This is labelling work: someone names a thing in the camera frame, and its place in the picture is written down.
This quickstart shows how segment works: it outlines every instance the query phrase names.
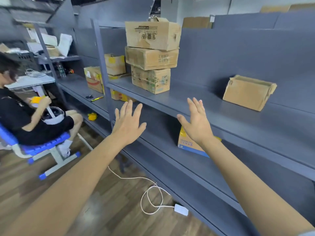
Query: white table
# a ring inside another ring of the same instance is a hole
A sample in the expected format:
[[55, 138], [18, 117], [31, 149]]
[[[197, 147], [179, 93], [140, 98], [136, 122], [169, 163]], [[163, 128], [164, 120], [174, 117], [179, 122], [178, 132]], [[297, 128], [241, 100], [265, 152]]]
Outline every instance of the white table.
[[20, 76], [17, 82], [10, 85], [6, 85], [6, 87], [10, 90], [32, 87], [33, 90], [37, 92], [39, 96], [44, 96], [45, 93], [42, 86], [44, 84], [49, 84], [49, 83], [54, 83], [54, 82], [55, 82], [55, 79], [48, 75], [45, 75], [43, 77], [38, 77], [38, 78], [33, 78], [26, 75], [26, 76]]

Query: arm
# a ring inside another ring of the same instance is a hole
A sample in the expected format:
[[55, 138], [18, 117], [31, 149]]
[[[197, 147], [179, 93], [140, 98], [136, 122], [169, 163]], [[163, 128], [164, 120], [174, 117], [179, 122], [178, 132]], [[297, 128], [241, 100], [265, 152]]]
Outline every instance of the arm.
[[31, 117], [31, 122], [25, 125], [24, 127], [22, 127], [22, 129], [24, 131], [33, 131], [33, 129], [38, 124], [38, 122], [41, 120], [43, 112], [49, 106], [50, 103], [51, 103], [51, 99], [49, 97], [45, 97], [44, 99], [42, 99], [40, 103], [38, 104], [38, 108], [36, 109], [36, 111], [33, 113]]
[[315, 228], [234, 156], [211, 131], [202, 101], [188, 99], [191, 123], [177, 118], [186, 133], [217, 165], [246, 215], [263, 236], [292, 235]]
[[139, 127], [141, 108], [139, 104], [132, 116], [130, 100], [120, 115], [116, 109], [112, 134], [45, 191], [3, 236], [65, 235], [109, 163], [145, 130], [146, 123]]

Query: white sneaker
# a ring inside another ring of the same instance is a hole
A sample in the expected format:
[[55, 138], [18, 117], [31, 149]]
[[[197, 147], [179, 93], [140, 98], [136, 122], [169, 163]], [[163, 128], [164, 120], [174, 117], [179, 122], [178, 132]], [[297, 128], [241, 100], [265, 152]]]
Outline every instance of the white sneaker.
[[65, 148], [62, 144], [57, 146], [57, 150], [63, 158], [68, 158], [70, 156], [70, 149]]

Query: black t-shirt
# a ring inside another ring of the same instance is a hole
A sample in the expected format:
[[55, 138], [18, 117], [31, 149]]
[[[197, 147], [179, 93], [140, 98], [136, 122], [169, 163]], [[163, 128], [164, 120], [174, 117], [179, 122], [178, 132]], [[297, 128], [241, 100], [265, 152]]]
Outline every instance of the black t-shirt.
[[20, 143], [33, 137], [39, 137], [45, 131], [47, 124], [39, 121], [36, 127], [30, 131], [24, 131], [22, 127], [31, 122], [35, 110], [26, 104], [7, 88], [0, 88], [0, 123], [9, 130]]

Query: black shorts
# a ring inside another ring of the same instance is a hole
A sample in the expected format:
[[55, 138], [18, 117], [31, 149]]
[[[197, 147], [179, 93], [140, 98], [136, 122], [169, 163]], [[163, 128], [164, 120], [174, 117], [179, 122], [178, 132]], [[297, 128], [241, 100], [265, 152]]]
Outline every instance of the black shorts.
[[73, 129], [74, 121], [70, 116], [55, 125], [48, 125], [40, 121], [33, 131], [24, 131], [24, 134], [16, 136], [19, 143], [26, 146], [42, 145], [50, 142], [66, 131]]

